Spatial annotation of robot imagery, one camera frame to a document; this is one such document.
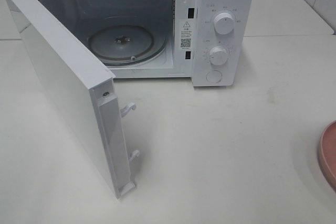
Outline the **white microwave oven body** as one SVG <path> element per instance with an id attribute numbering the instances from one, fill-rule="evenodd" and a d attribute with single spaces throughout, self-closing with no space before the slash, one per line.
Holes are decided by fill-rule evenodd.
<path id="1" fill-rule="evenodd" d="M 151 27 L 167 35 L 165 48 L 147 61 L 107 66 L 100 60 L 116 79 L 189 78 L 193 86 L 206 87 L 233 84 L 252 0 L 38 1 L 88 49 L 88 39 L 92 35 L 115 25 Z M 229 34 L 220 35 L 213 21 L 216 14 L 226 10 L 234 15 L 235 25 Z M 178 45 L 181 19 L 194 19 L 195 22 L 190 50 L 181 50 Z M 209 51 L 217 46 L 226 48 L 229 53 L 228 60 L 221 66 L 212 65 L 209 59 Z M 213 70 L 222 73 L 218 83 L 206 79 Z"/>

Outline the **glass microwave turntable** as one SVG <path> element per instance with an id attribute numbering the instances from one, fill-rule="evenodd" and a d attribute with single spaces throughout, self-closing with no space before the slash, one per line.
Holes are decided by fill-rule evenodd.
<path id="1" fill-rule="evenodd" d="M 92 35 L 88 46 L 105 65 L 127 66 L 156 57 L 167 41 L 167 35 L 155 28 L 115 25 Z"/>

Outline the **warning label sticker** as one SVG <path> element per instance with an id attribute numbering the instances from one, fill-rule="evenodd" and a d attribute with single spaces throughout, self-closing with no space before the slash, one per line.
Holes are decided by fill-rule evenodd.
<path id="1" fill-rule="evenodd" d="M 190 50 L 193 45 L 194 19 L 181 19 L 178 25 L 178 43 L 181 50 Z"/>

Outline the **white microwave door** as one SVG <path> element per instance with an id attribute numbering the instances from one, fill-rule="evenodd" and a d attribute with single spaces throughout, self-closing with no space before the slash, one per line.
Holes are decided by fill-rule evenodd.
<path id="1" fill-rule="evenodd" d="M 136 105 L 119 107 L 114 74 L 38 0 L 6 0 L 47 98 L 120 198 L 135 185 L 121 119 Z"/>

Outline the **pink round plate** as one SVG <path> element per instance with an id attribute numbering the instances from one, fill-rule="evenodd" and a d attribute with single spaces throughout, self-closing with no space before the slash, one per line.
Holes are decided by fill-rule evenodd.
<path id="1" fill-rule="evenodd" d="M 335 121 L 331 122 L 321 134 L 318 161 L 326 181 L 335 190 Z"/>

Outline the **white microwave knob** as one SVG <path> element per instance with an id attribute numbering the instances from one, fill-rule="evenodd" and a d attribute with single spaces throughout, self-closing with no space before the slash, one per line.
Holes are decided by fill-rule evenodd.
<path id="1" fill-rule="evenodd" d="M 209 59 L 212 65 L 221 66 L 228 60 L 228 50 L 224 47 L 214 47 L 209 51 Z"/>
<path id="2" fill-rule="evenodd" d="M 220 35 L 229 34 L 235 25 L 235 17 L 229 11 L 223 11 L 214 17 L 214 29 Z"/>

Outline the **round white door button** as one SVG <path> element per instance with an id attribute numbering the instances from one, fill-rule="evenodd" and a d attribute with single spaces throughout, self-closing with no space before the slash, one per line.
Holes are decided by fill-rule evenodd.
<path id="1" fill-rule="evenodd" d="M 218 70 L 213 70 L 210 71 L 207 75 L 206 75 L 206 79 L 208 82 L 211 83 L 218 83 L 221 81 L 222 79 L 222 73 Z"/>

